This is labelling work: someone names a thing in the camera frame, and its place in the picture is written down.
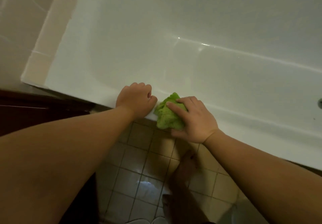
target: leg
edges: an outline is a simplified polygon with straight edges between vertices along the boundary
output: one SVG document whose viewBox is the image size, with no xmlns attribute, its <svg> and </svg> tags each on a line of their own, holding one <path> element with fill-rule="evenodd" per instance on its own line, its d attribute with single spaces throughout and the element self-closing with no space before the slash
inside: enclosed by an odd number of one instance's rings
<svg viewBox="0 0 322 224">
<path fill-rule="evenodd" d="M 196 169 L 196 155 L 192 151 L 188 151 L 170 177 L 169 188 L 172 195 L 163 195 L 162 201 L 166 219 L 170 220 L 172 224 L 202 224 L 209 222 L 185 185 L 185 182 L 190 180 Z"/>
</svg>

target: green sponge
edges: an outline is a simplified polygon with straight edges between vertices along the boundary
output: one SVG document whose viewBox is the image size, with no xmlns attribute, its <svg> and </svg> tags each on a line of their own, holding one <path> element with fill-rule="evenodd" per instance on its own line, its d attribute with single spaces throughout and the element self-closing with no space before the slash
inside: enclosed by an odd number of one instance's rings
<svg viewBox="0 0 322 224">
<path fill-rule="evenodd" d="M 155 108 L 154 114 L 158 116 L 156 126 L 159 129 L 173 128 L 176 130 L 182 130 L 184 128 L 184 123 L 181 120 L 181 118 L 166 106 L 167 102 L 172 102 L 176 104 L 178 107 L 187 111 L 184 104 L 180 104 L 175 101 L 178 98 L 180 98 L 179 95 L 176 92 L 174 92 Z"/>
</svg>

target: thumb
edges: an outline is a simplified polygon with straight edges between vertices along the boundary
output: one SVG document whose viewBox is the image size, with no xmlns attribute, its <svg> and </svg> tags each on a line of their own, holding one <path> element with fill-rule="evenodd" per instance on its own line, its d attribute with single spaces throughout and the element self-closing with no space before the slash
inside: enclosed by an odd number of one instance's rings
<svg viewBox="0 0 322 224">
<path fill-rule="evenodd" d="M 158 102 L 158 99 L 156 98 L 156 96 L 151 96 L 150 100 L 147 102 L 147 104 L 150 106 L 150 108 L 152 110 L 157 102 Z"/>
<path fill-rule="evenodd" d="M 181 117 L 183 120 L 186 119 L 188 112 L 180 108 L 179 106 L 176 106 L 176 104 L 167 102 L 167 107 L 171 109 L 173 112 L 175 112 L 179 117 Z"/>
<path fill-rule="evenodd" d="M 171 129 L 171 136 L 173 136 L 175 138 L 180 138 L 182 140 L 186 140 L 187 133 L 186 133 L 186 131 L 179 131 L 179 130 Z"/>
</svg>

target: person's right arm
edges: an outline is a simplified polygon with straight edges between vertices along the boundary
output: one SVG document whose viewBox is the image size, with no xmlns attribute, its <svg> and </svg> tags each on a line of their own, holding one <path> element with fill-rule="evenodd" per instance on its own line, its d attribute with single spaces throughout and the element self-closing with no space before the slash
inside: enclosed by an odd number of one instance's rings
<svg viewBox="0 0 322 224">
<path fill-rule="evenodd" d="M 185 122 L 174 137 L 203 143 L 270 223 L 322 223 L 322 177 L 227 136 L 195 97 L 168 108 Z"/>
</svg>

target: hand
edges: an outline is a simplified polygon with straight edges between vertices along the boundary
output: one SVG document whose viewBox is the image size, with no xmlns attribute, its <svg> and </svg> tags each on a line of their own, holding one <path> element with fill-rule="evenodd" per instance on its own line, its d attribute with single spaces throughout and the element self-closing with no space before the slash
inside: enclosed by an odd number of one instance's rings
<svg viewBox="0 0 322 224">
<path fill-rule="evenodd" d="M 219 131 L 215 117 L 196 97 L 185 97 L 176 101 L 184 104 L 188 111 L 184 111 L 174 103 L 167 102 L 167 107 L 181 117 L 185 123 L 183 131 L 171 130 L 173 137 L 194 143 L 204 143 L 208 137 Z"/>
<path fill-rule="evenodd" d="M 152 87 L 144 83 L 132 83 L 131 86 L 125 86 L 117 100 L 116 107 L 127 108 L 133 115 L 133 120 L 144 118 L 154 108 L 158 99 L 151 96 Z"/>
</svg>

